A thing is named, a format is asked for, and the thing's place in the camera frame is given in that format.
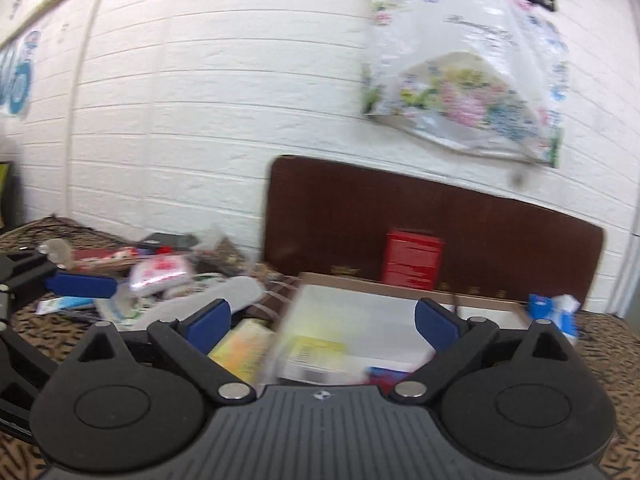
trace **brown wooden headboard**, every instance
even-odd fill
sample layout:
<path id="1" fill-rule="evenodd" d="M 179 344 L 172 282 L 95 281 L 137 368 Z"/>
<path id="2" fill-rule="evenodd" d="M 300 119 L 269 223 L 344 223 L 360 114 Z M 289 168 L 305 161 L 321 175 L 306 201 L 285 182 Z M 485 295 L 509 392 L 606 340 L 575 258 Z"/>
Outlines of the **brown wooden headboard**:
<path id="1" fill-rule="evenodd" d="M 580 303 L 604 236 L 583 220 L 461 187 L 302 156 L 274 161 L 263 259 L 277 270 L 380 280 L 391 230 L 445 240 L 436 290 Z"/>

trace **metal screw head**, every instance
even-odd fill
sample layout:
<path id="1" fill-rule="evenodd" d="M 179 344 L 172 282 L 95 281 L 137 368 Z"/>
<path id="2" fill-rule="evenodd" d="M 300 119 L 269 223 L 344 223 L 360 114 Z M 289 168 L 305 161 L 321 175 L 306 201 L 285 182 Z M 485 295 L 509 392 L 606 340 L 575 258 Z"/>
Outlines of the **metal screw head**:
<path id="1" fill-rule="evenodd" d="M 427 387 L 417 381 L 405 381 L 396 384 L 395 390 L 401 397 L 421 397 L 427 392 Z"/>
<path id="2" fill-rule="evenodd" d="M 251 393 L 251 388 L 242 383 L 227 383 L 218 388 L 220 397 L 229 400 L 244 399 Z"/>

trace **open cardboard box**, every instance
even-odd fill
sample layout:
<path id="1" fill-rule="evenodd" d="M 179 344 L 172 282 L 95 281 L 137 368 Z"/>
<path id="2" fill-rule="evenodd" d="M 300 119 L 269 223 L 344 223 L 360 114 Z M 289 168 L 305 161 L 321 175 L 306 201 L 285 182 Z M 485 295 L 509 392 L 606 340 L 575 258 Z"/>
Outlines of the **open cardboard box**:
<path id="1" fill-rule="evenodd" d="M 304 272 L 286 316 L 277 327 L 274 344 L 265 356 L 258 387 L 278 382 L 280 359 L 295 336 L 308 336 L 346 345 L 342 384 L 362 383 L 369 367 L 413 371 L 430 360 L 435 350 L 415 329 L 414 309 L 420 298 L 431 298 L 453 310 L 454 297 Z M 513 301 L 456 296 L 463 319 L 484 316 L 501 328 L 526 329 L 530 318 Z"/>

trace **white plastic bag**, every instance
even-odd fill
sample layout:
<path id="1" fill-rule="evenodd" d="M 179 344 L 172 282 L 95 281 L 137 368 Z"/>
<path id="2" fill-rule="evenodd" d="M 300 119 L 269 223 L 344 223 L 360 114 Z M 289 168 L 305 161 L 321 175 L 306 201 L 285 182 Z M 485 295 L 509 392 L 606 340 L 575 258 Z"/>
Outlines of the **white plastic bag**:
<path id="1" fill-rule="evenodd" d="M 366 115 L 450 148 L 555 165 L 566 47 L 525 0 L 371 0 Z"/>
<path id="2" fill-rule="evenodd" d="M 172 286 L 189 283 L 193 268 L 180 254 L 156 254 L 131 269 L 129 290 L 137 297 L 151 296 Z"/>

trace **plastic bag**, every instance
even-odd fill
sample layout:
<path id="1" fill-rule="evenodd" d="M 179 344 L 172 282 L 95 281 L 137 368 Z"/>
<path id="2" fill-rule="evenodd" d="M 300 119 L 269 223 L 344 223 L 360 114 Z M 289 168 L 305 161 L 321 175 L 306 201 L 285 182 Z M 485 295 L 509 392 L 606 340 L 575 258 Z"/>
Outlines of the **plastic bag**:
<path id="1" fill-rule="evenodd" d="M 525 0 L 371 0 L 365 115 L 478 155 L 555 165 L 566 46 Z"/>
<path id="2" fill-rule="evenodd" d="M 193 275 L 193 268 L 186 257 L 180 254 L 157 254 L 131 269 L 129 289 L 134 296 L 142 298 L 189 283 Z"/>
<path id="3" fill-rule="evenodd" d="M 249 259 L 226 236 L 217 225 L 198 233 L 198 244 L 191 250 L 200 261 L 214 266 L 225 276 L 247 274 L 251 267 Z"/>

